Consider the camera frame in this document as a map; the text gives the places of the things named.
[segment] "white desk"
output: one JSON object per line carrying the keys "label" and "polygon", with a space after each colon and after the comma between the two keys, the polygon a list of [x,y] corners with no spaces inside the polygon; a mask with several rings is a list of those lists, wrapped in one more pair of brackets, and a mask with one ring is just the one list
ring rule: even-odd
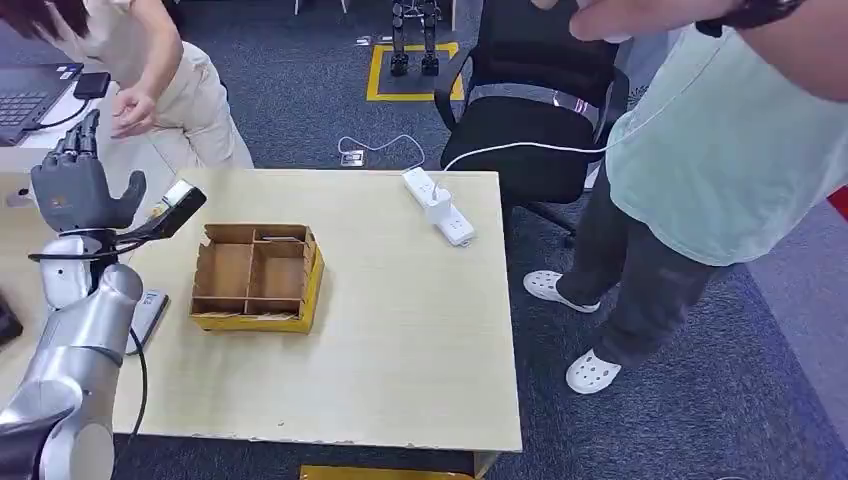
{"label": "white desk", "polygon": [[[181,174],[207,205],[130,261],[146,288],[172,300],[146,350],[142,433],[470,450],[478,475],[497,452],[521,450],[496,174],[442,176],[479,232],[467,248],[449,246],[427,224],[397,172]],[[45,229],[34,212],[26,221],[18,211],[0,214],[2,224],[32,232],[0,243],[0,288],[27,328],[0,354],[4,403],[40,333],[33,315],[43,311],[32,307],[36,268],[19,243],[39,245]],[[204,332],[188,318],[197,249],[212,222],[312,228],[327,266],[310,335]],[[23,280],[12,276],[24,271]],[[141,394],[137,359],[124,365],[114,411],[122,432]]]}
{"label": "white desk", "polygon": [[[42,123],[51,123],[67,118],[76,112],[82,101],[73,96],[76,83],[70,85],[56,105],[47,112]],[[111,138],[112,131],[112,98],[118,91],[118,85],[112,83],[106,97],[91,103],[85,113],[93,108],[100,108],[100,127],[97,130],[99,158],[109,179],[112,196],[117,197],[127,187],[130,172],[142,170],[147,178],[147,193],[142,201],[142,208],[136,216],[133,226],[143,223],[150,207],[155,205],[162,195],[168,191],[176,180],[174,173],[162,159],[146,136],[116,140]],[[84,116],[80,114],[73,121],[64,125],[33,132],[19,145],[0,147],[0,173],[28,173],[29,170],[42,162],[44,156],[56,146],[56,142],[65,136],[68,128],[72,127]],[[21,177],[19,187],[27,187],[28,179]]]}

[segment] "hair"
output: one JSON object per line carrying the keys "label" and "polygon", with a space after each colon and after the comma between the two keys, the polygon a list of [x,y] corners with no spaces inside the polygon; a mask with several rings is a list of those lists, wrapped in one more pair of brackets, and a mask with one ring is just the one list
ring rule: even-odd
{"label": "hair", "polygon": [[59,40],[61,35],[51,5],[74,33],[88,36],[88,10],[83,0],[0,0],[0,19],[24,38]]}

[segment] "light green t-shirt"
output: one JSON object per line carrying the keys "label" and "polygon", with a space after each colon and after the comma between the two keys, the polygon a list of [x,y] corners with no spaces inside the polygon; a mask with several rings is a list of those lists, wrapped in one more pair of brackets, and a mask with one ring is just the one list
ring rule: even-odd
{"label": "light green t-shirt", "polygon": [[715,266],[768,253],[848,183],[848,104],[790,83],[733,32],[688,28],[607,152],[612,201],[676,252]]}

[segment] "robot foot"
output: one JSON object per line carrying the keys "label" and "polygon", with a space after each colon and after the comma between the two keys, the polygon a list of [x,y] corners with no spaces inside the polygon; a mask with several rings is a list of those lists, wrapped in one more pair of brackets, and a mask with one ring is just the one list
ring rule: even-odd
{"label": "robot foot", "polygon": [[392,76],[402,77],[409,71],[409,55],[395,54],[392,56]]}
{"label": "robot foot", "polygon": [[436,57],[424,57],[421,59],[421,74],[428,77],[439,75],[439,59]]}

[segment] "black office chair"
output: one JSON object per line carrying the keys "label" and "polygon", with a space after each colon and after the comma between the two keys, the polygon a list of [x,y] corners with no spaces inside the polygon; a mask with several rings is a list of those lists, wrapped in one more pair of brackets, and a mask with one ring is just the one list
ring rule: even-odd
{"label": "black office chair", "polygon": [[[614,65],[617,45],[581,42],[569,34],[575,11],[574,0],[560,0],[548,11],[529,0],[485,0],[477,45],[456,54],[436,79],[436,108],[451,130],[442,168],[463,153],[514,142],[582,149],[606,144],[612,124],[626,111],[629,82]],[[457,120],[450,92],[468,58],[473,70]],[[502,83],[570,94],[597,107],[599,120],[593,125],[569,108],[517,97],[484,96],[469,103],[475,87]],[[543,203],[576,201],[588,165],[602,156],[521,146],[466,157],[451,170],[499,172],[505,234],[513,208],[521,206],[564,228],[568,245],[574,226]]]}

